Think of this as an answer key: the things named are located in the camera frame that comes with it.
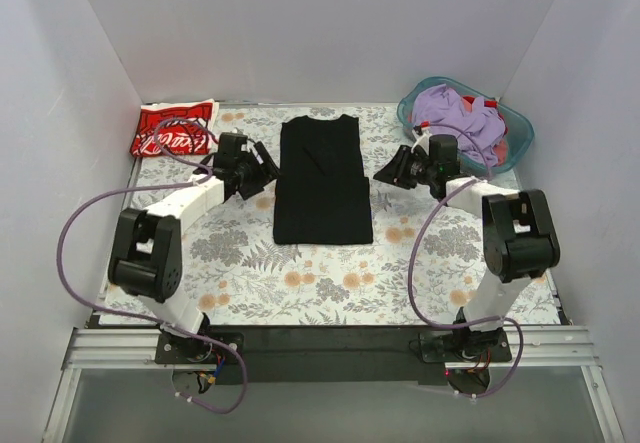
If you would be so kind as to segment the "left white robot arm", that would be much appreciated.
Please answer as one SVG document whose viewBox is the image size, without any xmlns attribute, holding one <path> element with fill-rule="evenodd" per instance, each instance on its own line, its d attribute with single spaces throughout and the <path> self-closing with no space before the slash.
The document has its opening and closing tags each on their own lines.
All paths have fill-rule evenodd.
<svg viewBox="0 0 640 443">
<path fill-rule="evenodd" d="M 108 280 L 137 298 L 160 321 L 172 348 L 200 363 L 213 353 L 209 319 L 181 288 L 182 237 L 211 209 L 238 194 L 247 200 L 276 180 L 268 150 L 241 133 L 223 133 L 217 151 L 194 170 L 189 185 L 143 209 L 119 216 Z"/>
</svg>

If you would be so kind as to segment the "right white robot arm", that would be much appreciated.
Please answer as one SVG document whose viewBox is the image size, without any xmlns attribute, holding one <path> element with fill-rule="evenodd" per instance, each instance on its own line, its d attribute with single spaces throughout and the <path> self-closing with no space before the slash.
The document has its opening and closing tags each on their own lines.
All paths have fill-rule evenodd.
<svg viewBox="0 0 640 443">
<path fill-rule="evenodd" d="M 431 136 L 426 145 L 399 147 L 374 179 L 402 189 L 429 188 L 438 201 L 414 242 L 408 266 L 408 298 L 416 316 L 438 330 L 449 331 L 454 352 L 475 360 L 496 344 L 520 293 L 556 266 L 560 245 L 543 191 L 507 190 L 461 172 L 458 142 L 452 135 Z M 486 271 L 475 296 L 461 308 L 453 324 L 430 320 L 418 308 L 414 267 L 419 244 L 437 212 L 450 206 L 482 220 Z"/>
</svg>

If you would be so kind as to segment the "black t-shirt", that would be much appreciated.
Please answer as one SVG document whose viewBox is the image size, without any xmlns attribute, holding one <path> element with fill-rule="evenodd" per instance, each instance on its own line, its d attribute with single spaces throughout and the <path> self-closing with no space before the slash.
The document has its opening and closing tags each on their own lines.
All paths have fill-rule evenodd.
<svg viewBox="0 0 640 443">
<path fill-rule="evenodd" d="M 273 239 L 279 245 L 373 242 L 359 119 L 296 117 L 282 124 Z"/>
</svg>

